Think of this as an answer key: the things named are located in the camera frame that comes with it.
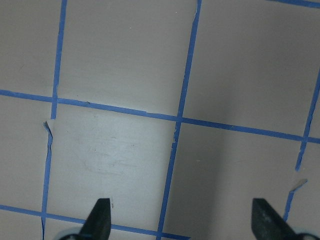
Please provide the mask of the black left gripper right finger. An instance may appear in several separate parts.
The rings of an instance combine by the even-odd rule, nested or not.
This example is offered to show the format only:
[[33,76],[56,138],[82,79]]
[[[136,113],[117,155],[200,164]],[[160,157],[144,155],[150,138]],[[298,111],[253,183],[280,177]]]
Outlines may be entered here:
[[293,240],[296,233],[264,198],[254,198],[251,230],[256,240]]

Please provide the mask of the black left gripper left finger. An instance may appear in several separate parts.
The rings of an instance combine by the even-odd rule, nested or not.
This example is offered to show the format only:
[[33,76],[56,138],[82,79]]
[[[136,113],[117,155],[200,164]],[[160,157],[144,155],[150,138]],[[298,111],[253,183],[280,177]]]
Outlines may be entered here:
[[99,198],[79,236],[82,240],[108,240],[111,233],[111,202],[109,198]]

